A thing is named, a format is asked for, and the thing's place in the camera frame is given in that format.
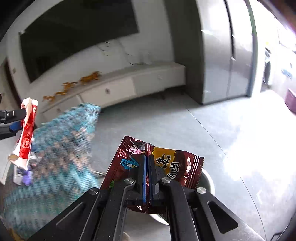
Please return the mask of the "red white snack wrapper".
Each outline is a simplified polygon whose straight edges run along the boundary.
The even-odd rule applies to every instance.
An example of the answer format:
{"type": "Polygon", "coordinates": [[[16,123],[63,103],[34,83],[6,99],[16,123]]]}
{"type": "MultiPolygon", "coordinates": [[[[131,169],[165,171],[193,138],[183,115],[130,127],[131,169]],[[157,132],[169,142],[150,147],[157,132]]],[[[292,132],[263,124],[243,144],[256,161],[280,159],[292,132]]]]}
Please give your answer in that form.
{"type": "Polygon", "coordinates": [[[29,155],[31,152],[32,138],[34,133],[34,124],[36,112],[38,109],[38,101],[25,98],[21,104],[21,110],[26,111],[26,116],[21,120],[21,135],[16,143],[12,153],[8,156],[8,160],[23,170],[28,170],[29,155]]]}

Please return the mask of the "dark red snack wrapper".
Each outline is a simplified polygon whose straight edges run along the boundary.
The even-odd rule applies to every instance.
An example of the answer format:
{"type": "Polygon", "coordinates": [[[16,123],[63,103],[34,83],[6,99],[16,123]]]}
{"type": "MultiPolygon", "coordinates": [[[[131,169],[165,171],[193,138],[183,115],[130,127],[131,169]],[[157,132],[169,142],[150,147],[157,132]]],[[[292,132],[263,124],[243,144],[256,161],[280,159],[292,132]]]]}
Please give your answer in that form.
{"type": "Polygon", "coordinates": [[[112,188],[118,181],[133,178],[136,200],[130,201],[128,207],[156,214],[162,207],[159,180],[168,177],[183,187],[194,189],[200,180],[203,162],[203,157],[186,151],[160,148],[124,136],[100,187],[112,188]]]}

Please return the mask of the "purple paper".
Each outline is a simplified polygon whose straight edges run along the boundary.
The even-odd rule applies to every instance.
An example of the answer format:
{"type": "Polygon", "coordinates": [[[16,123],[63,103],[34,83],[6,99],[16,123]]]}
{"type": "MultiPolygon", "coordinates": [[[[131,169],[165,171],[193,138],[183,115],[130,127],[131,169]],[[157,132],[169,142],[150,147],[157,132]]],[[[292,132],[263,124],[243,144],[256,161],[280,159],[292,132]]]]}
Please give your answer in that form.
{"type": "Polygon", "coordinates": [[[23,171],[22,183],[29,186],[32,183],[33,172],[31,170],[23,171]]]}

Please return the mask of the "white round trash bin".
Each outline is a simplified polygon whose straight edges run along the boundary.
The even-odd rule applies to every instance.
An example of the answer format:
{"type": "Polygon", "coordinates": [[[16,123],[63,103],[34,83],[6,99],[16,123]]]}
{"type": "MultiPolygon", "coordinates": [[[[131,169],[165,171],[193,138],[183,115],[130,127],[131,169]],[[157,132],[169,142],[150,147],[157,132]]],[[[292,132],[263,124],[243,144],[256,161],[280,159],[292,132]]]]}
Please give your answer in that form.
{"type": "MultiPolygon", "coordinates": [[[[211,194],[215,195],[215,185],[213,182],[213,179],[211,178],[210,174],[203,168],[201,171],[201,177],[198,183],[198,187],[204,187],[206,188],[211,194]]],[[[155,221],[169,226],[170,224],[165,220],[164,217],[162,217],[160,214],[150,214],[151,218],[153,218],[155,221]]]]}

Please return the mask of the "teal zigzag table cloth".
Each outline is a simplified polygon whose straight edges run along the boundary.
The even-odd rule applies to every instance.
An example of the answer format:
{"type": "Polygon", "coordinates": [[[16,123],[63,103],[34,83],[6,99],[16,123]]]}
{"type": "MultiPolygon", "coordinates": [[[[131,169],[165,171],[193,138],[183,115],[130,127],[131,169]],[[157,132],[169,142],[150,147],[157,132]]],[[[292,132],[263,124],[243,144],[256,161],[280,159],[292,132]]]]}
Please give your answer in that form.
{"type": "Polygon", "coordinates": [[[99,187],[91,166],[91,142],[100,107],[83,103],[63,112],[34,131],[30,185],[13,182],[10,166],[1,186],[1,219],[27,240],[87,190],[99,187]]]}

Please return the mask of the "orange dragon figurine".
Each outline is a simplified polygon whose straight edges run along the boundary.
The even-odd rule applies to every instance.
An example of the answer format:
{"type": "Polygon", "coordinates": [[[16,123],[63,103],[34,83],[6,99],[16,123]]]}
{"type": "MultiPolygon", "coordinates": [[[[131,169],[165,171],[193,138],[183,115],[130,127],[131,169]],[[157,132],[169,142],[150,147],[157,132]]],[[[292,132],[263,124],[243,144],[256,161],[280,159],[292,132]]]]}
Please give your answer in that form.
{"type": "Polygon", "coordinates": [[[63,83],[63,89],[61,91],[56,92],[54,95],[45,95],[42,97],[42,101],[48,100],[49,102],[54,102],[58,95],[66,95],[68,91],[75,87],[78,82],[65,82],[63,83]]]}

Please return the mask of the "orange tiger figurine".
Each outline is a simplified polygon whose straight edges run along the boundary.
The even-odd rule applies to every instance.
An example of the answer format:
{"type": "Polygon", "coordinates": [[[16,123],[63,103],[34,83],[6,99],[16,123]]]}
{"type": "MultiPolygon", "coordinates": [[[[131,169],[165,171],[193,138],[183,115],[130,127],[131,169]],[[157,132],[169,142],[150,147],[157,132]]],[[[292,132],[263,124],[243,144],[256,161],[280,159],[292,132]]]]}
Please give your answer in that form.
{"type": "Polygon", "coordinates": [[[79,82],[82,84],[82,85],[86,85],[87,83],[89,82],[92,82],[94,80],[99,80],[101,77],[101,72],[100,71],[95,71],[93,73],[91,73],[90,75],[88,76],[84,76],[82,77],[79,82]]]}

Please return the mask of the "white tv cabinet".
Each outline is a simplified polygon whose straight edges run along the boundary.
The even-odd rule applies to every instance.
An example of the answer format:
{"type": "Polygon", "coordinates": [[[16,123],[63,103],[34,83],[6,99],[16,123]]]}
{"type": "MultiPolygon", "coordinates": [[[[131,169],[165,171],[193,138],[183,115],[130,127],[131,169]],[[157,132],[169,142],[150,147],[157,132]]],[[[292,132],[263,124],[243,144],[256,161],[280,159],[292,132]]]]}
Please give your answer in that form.
{"type": "Polygon", "coordinates": [[[134,98],[185,85],[185,66],[175,62],[137,65],[101,76],[86,85],[79,85],[59,96],[42,109],[45,121],[51,121],[80,103],[105,108],[134,98]]]}

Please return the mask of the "grey refrigerator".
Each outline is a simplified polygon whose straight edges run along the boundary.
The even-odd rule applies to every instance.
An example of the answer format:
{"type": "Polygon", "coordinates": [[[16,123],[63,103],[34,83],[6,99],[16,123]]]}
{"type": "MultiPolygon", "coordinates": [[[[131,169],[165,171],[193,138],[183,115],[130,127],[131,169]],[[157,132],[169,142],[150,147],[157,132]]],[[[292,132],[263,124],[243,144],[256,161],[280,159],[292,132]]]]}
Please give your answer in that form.
{"type": "Polygon", "coordinates": [[[249,1],[165,1],[174,59],[200,104],[246,96],[253,77],[249,1]]]}

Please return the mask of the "wall mounted black television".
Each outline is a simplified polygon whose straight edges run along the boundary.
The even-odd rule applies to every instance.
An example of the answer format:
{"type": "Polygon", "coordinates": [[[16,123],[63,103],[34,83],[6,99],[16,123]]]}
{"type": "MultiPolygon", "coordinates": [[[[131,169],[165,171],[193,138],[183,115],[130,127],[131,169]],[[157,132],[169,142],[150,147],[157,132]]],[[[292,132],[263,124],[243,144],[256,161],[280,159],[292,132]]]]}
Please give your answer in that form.
{"type": "Polygon", "coordinates": [[[20,34],[29,81],[79,51],[138,32],[131,1],[61,1],[20,34]]]}

